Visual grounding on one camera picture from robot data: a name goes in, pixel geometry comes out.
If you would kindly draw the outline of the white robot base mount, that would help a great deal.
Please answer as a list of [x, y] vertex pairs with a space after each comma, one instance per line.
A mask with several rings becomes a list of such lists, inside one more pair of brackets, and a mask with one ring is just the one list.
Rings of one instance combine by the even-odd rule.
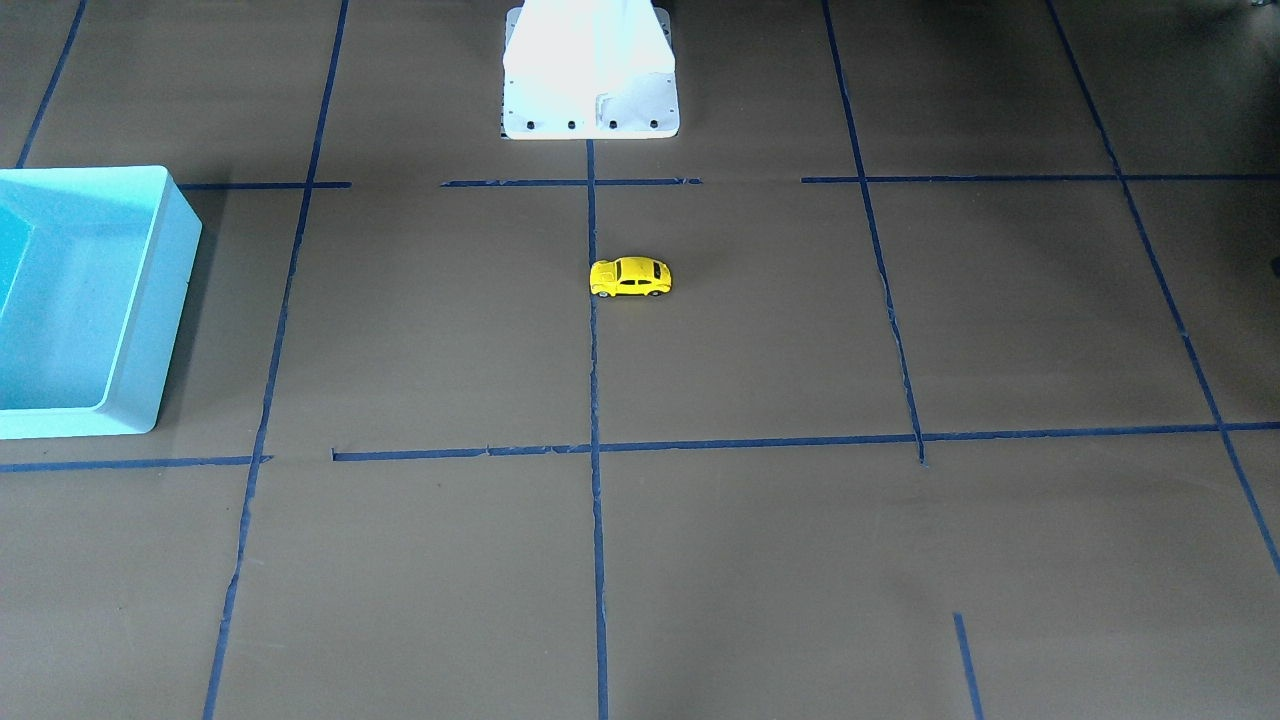
[[500, 129], [515, 141], [672, 138], [669, 12], [650, 1], [525, 1], [506, 14]]

